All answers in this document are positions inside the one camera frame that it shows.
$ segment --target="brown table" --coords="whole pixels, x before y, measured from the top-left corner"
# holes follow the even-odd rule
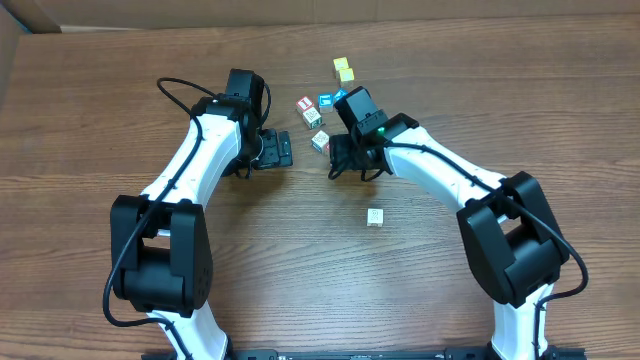
[[[593,358],[640,356],[640,16],[444,20],[34,35],[21,39],[0,117],[0,357],[135,359],[155,326],[112,327],[100,297],[109,209],[138,194],[187,119],[160,76],[224,90],[232,67],[271,86],[269,127],[295,166],[223,179],[206,211],[209,296],[239,348],[424,350],[482,345],[490,299],[453,214],[391,176],[327,180],[294,103],[337,90],[331,60],[388,114],[415,117],[485,168],[526,170],[584,256],[585,293],[552,303],[548,338]],[[200,94],[170,85],[187,104]],[[330,134],[345,132],[337,115]],[[385,210],[365,226],[368,207]],[[573,262],[557,290],[579,281]],[[113,301],[116,316],[142,314]]]

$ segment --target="wood surface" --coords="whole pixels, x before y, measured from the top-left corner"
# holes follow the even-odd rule
[[[206,211],[209,296],[238,348],[424,350],[482,345],[490,299],[455,216],[391,176],[326,178],[294,103],[336,91],[332,59],[388,114],[405,112],[473,163],[541,182],[589,266],[554,302],[552,344],[640,357],[640,16],[446,20],[22,37],[0,115],[0,357],[136,359],[155,326],[115,328],[100,298],[109,210],[164,169],[187,118],[161,76],[222,91],[229,69],[269,83],[269,127],[294,166],[223,179]],[[200,94],[169,89],[187,104]],[[323,130],[345,132],[335,113]],[[384,209],[384,227],[365,226]],[[573,262],[557,290],[579,282]],[[116,316],[138,318],[128,303]]]

